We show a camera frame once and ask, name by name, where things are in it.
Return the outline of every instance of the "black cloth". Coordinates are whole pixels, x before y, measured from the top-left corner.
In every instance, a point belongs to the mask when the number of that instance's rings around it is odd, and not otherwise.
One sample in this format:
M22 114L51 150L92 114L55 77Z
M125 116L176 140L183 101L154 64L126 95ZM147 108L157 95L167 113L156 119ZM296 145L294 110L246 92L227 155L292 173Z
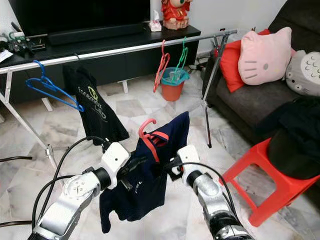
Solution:
M100 195L100 217L103 233L110 231L109 214L113 210L118 214L120 220L132 222L140 220L151 210L165 203L167 173L162 169L171 158L176 156L180 148L187 145L189 123L189 114L185 112L150 133L159 163L156 162L144 141L141 138L138 140L135 153L130 160L145 156L147 161L126 176L126 180L133 188L128 191L119 182L116 188L106 189Z
M279 130L268 147L270 162L296 179L320 174L320 97L285 103L256 127L259 134Z
M80 115L87 136L108 138L110 142L129 138L115 112L100 96L96 79L85 68L64 65L63 77L65 90L75 95L78 103L84 107Z

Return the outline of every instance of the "clothes drying rack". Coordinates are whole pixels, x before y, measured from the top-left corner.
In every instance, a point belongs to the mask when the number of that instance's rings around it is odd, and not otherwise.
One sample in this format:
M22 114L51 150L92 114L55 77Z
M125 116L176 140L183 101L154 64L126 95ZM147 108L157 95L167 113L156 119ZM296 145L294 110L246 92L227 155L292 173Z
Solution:
M204 39L213 39L213 41L212 41L213 45L218 49L218 56L216 58L214 66L213 66L213 69L212 69L212 72L210 75L210 79L209 79L208 85L205 90L205 94L202 99L202 105L203 105L204 111L205 111L206 131L207 131L208 147L209 148L212 147L212 144L211 144L210 126L209 126L209 118L208 118L208 104L207 104L208 92L209 92L210 86L212 85L212 82L215 79L215 76L217 74L218 66L221 61L221 56L222 56L223 51L225 49L228 37L231 34L236 34L236 33L237 33L237 30L227 30L227 31L221 31L221 32L214 33L214 34L207 34L207 35L201 35L201 36L192 36L192 37L187 37L187 38L169 40L169 41L166 41L164 44L165 46L171 46L171 45L176 45L176 44L182 44L183 42L189 43L189 42L195 42L195 41L204 40ZM218 37L222 37L220 44L218 42ZM53 58L53 59L49 59L49 60L43 60L43 61L41 61L41 64L43 64L44 66L65 64L65 63L76 62L79 60L97 59L97 58L103 58L103 57L107 57L107 56L120 55L120 54L143 51L143 50L161 48L161 46L162 46L162 42L156 42L156 43L131 46L131 47L124 47L124 48L107 50L107 51L99 51L99 52L92 52L92 53L86 53L86 54ZM40 144L40 146L45 150L45 155L49 158L51 165L54 168L56 168L57 163L54 158L54 148L50 144L46 144L40 138L40 136L38 135L36 130L28 123L28 121L26 119L23 118L23 116L21 116L16 111L16 109L9 102L13 72L19 72L19 71L24 71L24 70L29 70L29 69L36 69L36 68L39 68L39 65L34 62L0 68L0 75L7 74L6 75L5 93L3 94L2 92L0 92L0 100L5 105L5 107L13 114L13 116L21 123L21 125L24 126L25 129L28 132L30 132L30 134L36 139L36 141ZM43 103L47 107L48 102L46 102L44 100Z

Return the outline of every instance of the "white tile floor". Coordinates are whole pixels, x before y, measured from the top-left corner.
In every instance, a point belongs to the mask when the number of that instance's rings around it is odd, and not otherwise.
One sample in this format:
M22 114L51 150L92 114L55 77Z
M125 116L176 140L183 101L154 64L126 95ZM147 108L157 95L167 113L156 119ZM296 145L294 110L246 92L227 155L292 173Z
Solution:
M147 118L157 120L155 126L148 126L147 130L151 131L184 111L189 111L190 116L188 143L195 145L203 163L214 167L220 173L224 173L250 148L234 127L214 109L209 110L212 148L207 147L204 111L201 107L202 80L198 72L193 73L185 83L181 98L176 102L165 101L160 89L157 93L152 92L153 77L130 80L128 94L122 92L120 83L98 88L130 134L130 138L122 142L128 150L135 149L138 128ZM52 105L52 112L46 111L41 100L16 107L41 137L53 146L70 146L85 136L80 115L76 110L57 101L52 101ZM4 108L0 109L0 113L5 117L5 122L0 124L0 157L31 155L34 158L0 163L0 223L30 220L36 195L53 177L54 170L44 151L14 117ZM60 159L62 153L57 151L56 158ZM99 164L101 155L100 147L84 142L67 157L61 173L79 174L87 167L95 167ZM257 201L266 197L265 193L272 192L274 188L272 182L263 182L263 176L263 173L253 168L238 179ZM315 204L320 203L319 190L311 189L296 199L290 207L275 213L260 227L250 225L250 208L232 187L231 190L239 218L255 239L320 240L320 208L319 204ZM61 188L57 185L52 195L53 200L60 191ZM110 220L111 231L102 234L99 198L95 198L82 213L71 239L212 239L196 196L191 188L186 188L180 181L168 180L165 205L153 210L140 221L119 221L114 212L110 215ZM4 227L0 228L0 239L25 240L30 232L29 225Z

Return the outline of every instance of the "sofa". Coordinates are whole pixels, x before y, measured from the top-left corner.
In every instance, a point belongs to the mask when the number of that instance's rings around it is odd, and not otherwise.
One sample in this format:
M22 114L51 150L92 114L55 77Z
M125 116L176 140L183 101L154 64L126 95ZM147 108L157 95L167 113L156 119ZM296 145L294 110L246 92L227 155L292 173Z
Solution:
M319 0L288 0L268 29L271 33L276 33L284 27L290 27L291 46L294 50L305 50L307 53L320 52L319 9ZM203 79L203 94L214 62L213 56L208 59ZM230 93L226 80L221 71L218 71L210 87L207 103L209 107L215 107L229 119L245 138L256 144L271 137L274 132L257 134L255 126L277 107L299 96L281 80L257 86L245 85Z

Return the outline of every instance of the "red cushion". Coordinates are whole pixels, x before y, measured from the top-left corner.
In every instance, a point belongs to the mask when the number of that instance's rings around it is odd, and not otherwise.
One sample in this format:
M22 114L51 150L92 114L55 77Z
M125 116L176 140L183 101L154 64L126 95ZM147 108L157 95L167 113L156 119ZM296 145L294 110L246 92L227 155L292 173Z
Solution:
M269 35L270 31L265 29L259 35ZM231 93L245 85L238 71L238 61L241 54L241 40L228 43L221 57L220 68L226 85Z

